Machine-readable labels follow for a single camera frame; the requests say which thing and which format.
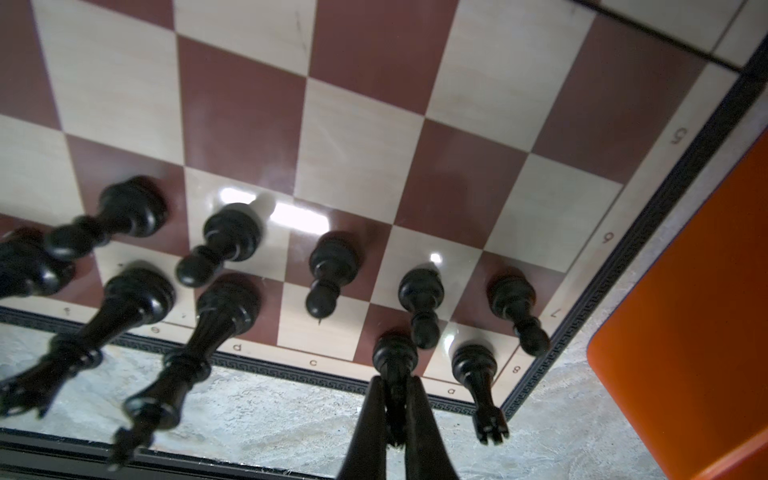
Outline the black knight chess piece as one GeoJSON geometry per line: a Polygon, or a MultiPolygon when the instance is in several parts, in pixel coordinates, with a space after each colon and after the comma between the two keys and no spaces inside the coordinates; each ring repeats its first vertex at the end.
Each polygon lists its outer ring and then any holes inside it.
{"type": "Polygon", "coordinates": [[[373,365],[385,388],[388,443],[403,447],[406,443],[407,379],[418,365],[418,353],[409,335],[388,332],[376,343],[373,365]]]}

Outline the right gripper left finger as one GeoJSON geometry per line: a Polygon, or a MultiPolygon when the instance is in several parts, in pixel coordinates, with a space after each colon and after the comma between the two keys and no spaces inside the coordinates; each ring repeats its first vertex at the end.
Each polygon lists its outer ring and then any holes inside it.
{"type": "Polygon", "coordinates": [[[380,376],[374,376],[336,479],[384,480],[387,440],[385,384],[380,376]]]}

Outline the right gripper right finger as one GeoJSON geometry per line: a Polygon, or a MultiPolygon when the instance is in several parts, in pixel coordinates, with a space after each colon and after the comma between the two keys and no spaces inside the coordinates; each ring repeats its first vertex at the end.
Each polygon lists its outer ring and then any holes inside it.
{"type": "Polygon", "coordinates": [[[419,377],[406,382],[405,471],[408,480],[458,480],[419,377]]]}

